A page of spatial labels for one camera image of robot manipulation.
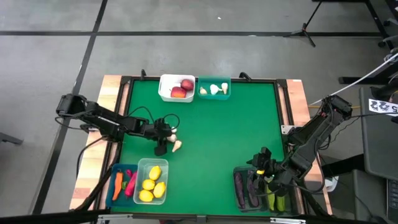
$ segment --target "tripod stand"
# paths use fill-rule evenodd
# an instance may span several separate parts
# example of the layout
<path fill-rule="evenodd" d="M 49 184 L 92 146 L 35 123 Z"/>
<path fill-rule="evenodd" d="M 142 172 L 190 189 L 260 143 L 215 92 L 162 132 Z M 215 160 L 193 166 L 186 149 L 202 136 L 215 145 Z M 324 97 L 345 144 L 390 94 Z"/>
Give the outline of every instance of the tripod stand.
<path fill-rule="evenodd" d="M 311 22 L 313 16 L 315 15 L 315 13 L 318 11 L 319 6 L 321 6 L 323 1 L 320 1 L 317 5 L 317 7 L 315 8 L 314 12 L 312 13 L 310 19 L 308 20 L 307 23 L 304 23 L 302 28 L 300 30 L 296 30 L 291 32 L 289 35 L 285 35 L 284 37 L 291 37 L 291 36 L 305 36 L 311 43 L 312 47 L 316 47 L 315 43 L 312 41 L 310 35 L 307 33 L 307 26 L 309 25 L 309 23 Z"/>

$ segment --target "white cable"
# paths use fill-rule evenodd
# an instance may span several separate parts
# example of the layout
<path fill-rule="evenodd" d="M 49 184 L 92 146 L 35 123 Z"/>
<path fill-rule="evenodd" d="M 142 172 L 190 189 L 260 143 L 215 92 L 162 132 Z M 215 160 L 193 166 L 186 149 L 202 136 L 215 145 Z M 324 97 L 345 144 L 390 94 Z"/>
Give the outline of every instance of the white cable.
<path fill-rule="evenodd" d="M 375 68 L 373 71 L 369 72 L 369 73 L 368 73 L 367 75 L 365 75 L 364 77 L 360 78 L 359 80 L 356 80 L 355 82 L 353 82 L 352 84 L 350 84 L 350 85 L 348 85 L 348 86 L 342 88 L 341 90 L 338 90 L 338 91 L 332 93 L 330 96 L 333 96 L 333 95 L 335 95 L 335 94 L 337 94 L 337 93 L 339 93 L 339 92 L 341 92 L 341 91 L 344 91 L 344 90 L 348 89 L 349 87 L 351 87 L 351 86 L 353 86 L 353 85 L 359 83 L 360 81 L 364 80 L 366 77 L 372 75 L 374 72 L 376 72 L 377 70 L 379 70 L 381 67 L 385 66 L 387 63 L 389 63 L 391 60 L 393 60 L 396 56 L 398 56 L 398 53 L 396 53 L 394 56 L 392 56 L 391 58 L 389 58 L 388 60 L 386 60 L 384 63 L 382 63 L 382 64 L 381 64 L 380 66 L 378 66 L 377 68 Z M 315 104 L 317 104 L 317 103 L 319 103 L 319 102 L 321 102 L 321 101 L 322 101 L 322 99 L 320 99 L 320 100 L 318 100 L 318 101 L 315 101 L 315 102 L 311 103 L 310 106 L 315 105 Z"/>

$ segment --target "eggplant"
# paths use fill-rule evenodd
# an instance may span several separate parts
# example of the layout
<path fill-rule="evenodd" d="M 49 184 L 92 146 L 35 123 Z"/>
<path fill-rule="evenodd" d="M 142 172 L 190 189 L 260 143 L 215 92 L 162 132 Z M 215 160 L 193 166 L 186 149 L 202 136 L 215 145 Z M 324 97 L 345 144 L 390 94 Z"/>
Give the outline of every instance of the eggplant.
<path fill-rule="evenodd" d="M 249 170 L 248 171 L 248 193 L 249 193 L 249 202 L 252 205 L 253 208 L 256 208 L 258 206 L 260 206 L 259 203 L 259 198 L 257 196 L 255 196 L 255 192 L 256 190 L 254 189 L 254 185 L 253 185 L 253 170 Z"/>
<path fill-rule="evenodd" d="M 244 203 L 244 192 L 243 192 L 243 178 L 240 172 L 234 173 L 235 193 L 238 198 L 239 205 L 242 209 L 245 209 Z"/>

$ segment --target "table leg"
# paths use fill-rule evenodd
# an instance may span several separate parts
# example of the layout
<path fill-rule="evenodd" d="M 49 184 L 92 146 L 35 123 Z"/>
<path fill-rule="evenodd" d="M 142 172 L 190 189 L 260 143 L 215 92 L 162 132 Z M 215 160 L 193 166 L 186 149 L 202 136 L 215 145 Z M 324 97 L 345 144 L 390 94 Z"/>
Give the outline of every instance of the table leg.
<path fill-rule="evenodd" d="M 322 166 L 325 177 L 345 174 L 351 172 L 353 169 L 365 171 L 363 154 Z"/>
<path fill-rule="evenodd" d="M 2 142 L 11 142 L 16 145 L 22 144 L 23 140 L 9 136 L 8 134 L 0 133 L 0 140 Z"/>

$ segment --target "concrete floor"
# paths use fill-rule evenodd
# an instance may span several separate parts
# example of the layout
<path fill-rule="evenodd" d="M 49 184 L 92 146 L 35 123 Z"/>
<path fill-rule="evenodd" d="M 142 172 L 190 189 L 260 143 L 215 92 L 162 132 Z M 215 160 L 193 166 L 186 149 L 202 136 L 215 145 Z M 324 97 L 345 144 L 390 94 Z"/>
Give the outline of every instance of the concrete floor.
<path fill-rule="evenodd" d="M 382 1 L 373 3 L 381 19 L 391 17 Z M 92 30 L 100 4 L 2 0 L 0 30 Z M 300 28 L 315 6 L 308 0 L 109 0 L 100 30 L 287 32 Z M 376 32 L 377 27 L 364 4 L 324 3 L 308 30 Z M 24 139 L 22 146 L 0 144 L 0 216 L 29 211 L 58 128 L 55 108 L 73 87 L 88 39 L 0 36 L 0 131 Z M 361 77 L 388 53 L 377 46 L 378 38 L 313 39 L 316 48 L 298 37 L 97 37 L 80 93 L 95 100 L 103 75 L 138 75 L 142 68 L 148 75 L 236 77 L 244 71 L 253 78 L 301 79 L 311 103 L 342 88 L 339 76 Z M 358 105 L 358 86 L 341 96 Z M 68 210 L 85 142 L 85 133 L 68 132 L 44 213 Z M 362 151 L 358 121 L 324 154 L 343 159 Z"/>

